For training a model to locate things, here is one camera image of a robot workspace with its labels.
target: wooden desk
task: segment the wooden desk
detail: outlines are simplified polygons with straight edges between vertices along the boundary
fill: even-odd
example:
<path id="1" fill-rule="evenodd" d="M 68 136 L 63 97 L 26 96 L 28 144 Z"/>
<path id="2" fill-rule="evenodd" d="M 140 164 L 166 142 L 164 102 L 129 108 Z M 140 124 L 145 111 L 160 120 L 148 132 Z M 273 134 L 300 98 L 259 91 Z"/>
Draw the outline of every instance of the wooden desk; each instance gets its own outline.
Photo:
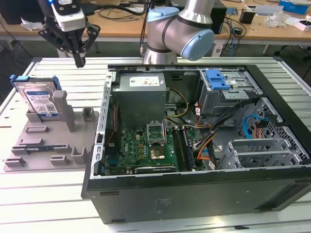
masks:
<path id="1" fill-rule="evenodd" d="M 258 0 L 259 2 L 266 5 L 277 5 L 266 0 Z M 238 10 L 243 8 L 242 3 L 232 1 L 222 1 L 227 7 L 237 7 Z M 246 4 L 256 5 L 252 0 L 248 0 Z M 287 14 L 304 18 L 302 15 Z M 111 13 L 110 17 L 121 17 L 128 13 Z M 239 20 L 241 11 L 238 16 L 231 16 L 232 19 Z M 93 16 L 88 17 L 89 21 L 93 24 L 100 26 L 101 32 L 97 41 L 120 41 L 120 42 L 138 42 L 143 23 L 143 17 L 135 16 L 137 20 L 129 22 L 116 22 L 100 17 L 97 13 Z M 268 28 L 265 23 L 266 17 L 255 16 L 252 24 L 244 24 L 247 28 L 245 37 L 240 41 L 241 44 L 265 44 L 265 45 L 311 45 L 311 32 L 303 32 L 294 26 L 287 26 L 286 28 Z M 25 30 L 19 25 L 7 25 L 4 23 L 6 29 L 17 39 L 17 40 L 43 40 L 37 32 L 30 32 Z M 215 47 L 213 50 L 214 56 L 219 56 L 225 41 L 229 38 L 229 28 L 227 25 L 223 26 L 222 32 L 219 35 L 215 35 Z M 0 27 L 0 40 L 10 40 L 11 37 L 6 31 Z"/>

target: slotted metal surface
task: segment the slotted metal surface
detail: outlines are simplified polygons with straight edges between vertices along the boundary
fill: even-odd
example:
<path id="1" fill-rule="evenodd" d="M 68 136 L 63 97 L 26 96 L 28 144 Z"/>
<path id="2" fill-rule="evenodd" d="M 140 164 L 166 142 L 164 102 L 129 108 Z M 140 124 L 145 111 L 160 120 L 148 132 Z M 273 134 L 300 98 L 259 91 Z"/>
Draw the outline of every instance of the slotted metal surface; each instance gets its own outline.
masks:
<path id="1" fill-rule="evenodd" d="M 31 63 L 24 75 L 51 77 L 57 75 L 67 100 L 75 111 L 85 106 L 99 111 L 103 96 L 107 64 L 137 64 L 139 58 L 87 58 L 86 66 L 76 69 L 70 58 L 44 58 Z M 180 63 L 189 61 L 180 59 Z M 282 97 L 311 129 L 310 88 L 298 82 L 297 75 L 273 58 L 204 58 L 204 64 L 255 64 Z M 0 167 L 16 142 L 27 118 L 27 106 L 12 91 L 0 107 Z M 104 225 L 91 201 L 82 200 L 84 171 L 0 174 L 0 232 L 235 232 L 234 226 L 245 226 L 244 233 L 292 233 L 311 229 L 311 194 L 281 212 L 227 215 L 204 218 L 159 220 L 129 224 Z"/>

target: blue box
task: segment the blue box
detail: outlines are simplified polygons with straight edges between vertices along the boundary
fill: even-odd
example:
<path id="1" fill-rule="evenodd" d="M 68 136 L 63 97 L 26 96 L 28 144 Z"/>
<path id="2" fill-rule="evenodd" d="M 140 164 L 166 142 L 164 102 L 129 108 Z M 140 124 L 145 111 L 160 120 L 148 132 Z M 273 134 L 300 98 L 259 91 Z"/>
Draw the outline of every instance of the blue box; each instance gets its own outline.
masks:
<path id="1" fill-rule="evenodd" d="M 297 14 L 305 14 L 308 9 L 307 5 L 294 5 L 289 1 L 281 0 L 279 3 L 280 6 L 284 6 L 283 11 L 293 12 Z"/>

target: hard drive label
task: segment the hard drive label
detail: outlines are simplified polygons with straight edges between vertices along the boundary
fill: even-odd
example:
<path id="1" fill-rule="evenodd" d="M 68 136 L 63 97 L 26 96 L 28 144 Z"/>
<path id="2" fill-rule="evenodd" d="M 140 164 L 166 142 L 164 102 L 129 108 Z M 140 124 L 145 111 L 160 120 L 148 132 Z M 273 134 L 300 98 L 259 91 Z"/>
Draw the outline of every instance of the hard drive label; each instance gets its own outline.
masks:
<path id="1" fill-rule="evenodd" d="M 57 116 L 58 112 L 47 91 L 27 91 L 28 100 L 36 112 L 43 117 Z"/>

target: gray power supply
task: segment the gray power supply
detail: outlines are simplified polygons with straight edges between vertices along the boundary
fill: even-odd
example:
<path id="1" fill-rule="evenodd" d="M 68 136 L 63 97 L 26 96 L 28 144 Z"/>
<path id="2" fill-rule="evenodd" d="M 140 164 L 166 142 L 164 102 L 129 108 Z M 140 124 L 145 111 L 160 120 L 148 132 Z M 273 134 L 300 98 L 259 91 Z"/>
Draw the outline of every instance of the gray power supply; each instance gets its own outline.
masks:
<path id="1" fill-rule="evenodd" d="M 161 122 L 166 101 L 164 74 L 122 74 L 113 96 L 119 102 L 122 128 L 144 128 L 151 121 Z"/>

